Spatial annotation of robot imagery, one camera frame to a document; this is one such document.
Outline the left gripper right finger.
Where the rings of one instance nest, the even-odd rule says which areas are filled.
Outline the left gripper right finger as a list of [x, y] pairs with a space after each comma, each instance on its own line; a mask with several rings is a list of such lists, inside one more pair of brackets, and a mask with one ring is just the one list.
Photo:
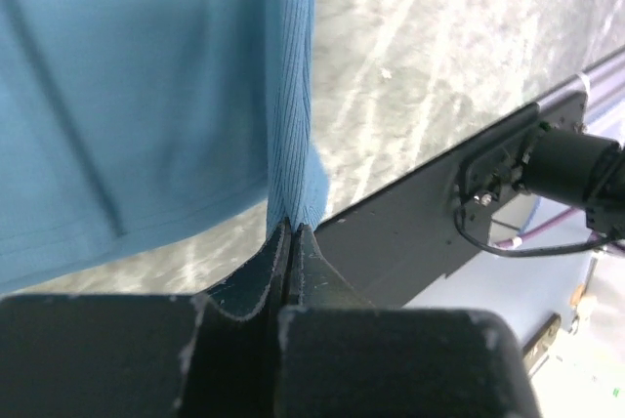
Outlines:
[[279, 417], [536, 417], [517, 339], [484, 310], [377, 309], [300, 227], [278, 316]]

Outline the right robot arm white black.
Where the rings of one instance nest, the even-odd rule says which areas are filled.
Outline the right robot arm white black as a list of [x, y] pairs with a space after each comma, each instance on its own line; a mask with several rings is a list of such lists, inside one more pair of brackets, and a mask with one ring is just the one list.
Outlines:
[[615, 140], [543, 123], [524, 143], [519, 186], [584, 211], [590, 230], [624, 237], [624, 149]]

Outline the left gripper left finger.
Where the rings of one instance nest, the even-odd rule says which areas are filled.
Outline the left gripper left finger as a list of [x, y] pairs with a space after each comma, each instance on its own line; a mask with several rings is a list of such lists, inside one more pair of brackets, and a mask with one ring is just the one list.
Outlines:
[[1, 302], [5, 417], [269, 417], [291, 229], [191, 295]]

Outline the plain blue tank top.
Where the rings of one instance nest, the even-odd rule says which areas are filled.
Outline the plain blue tank top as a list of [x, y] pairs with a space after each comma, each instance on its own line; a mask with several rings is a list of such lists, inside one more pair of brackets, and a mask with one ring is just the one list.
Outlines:
[[1, 0], [1, 288], [266, 201], [316, 226], [314, 0]]

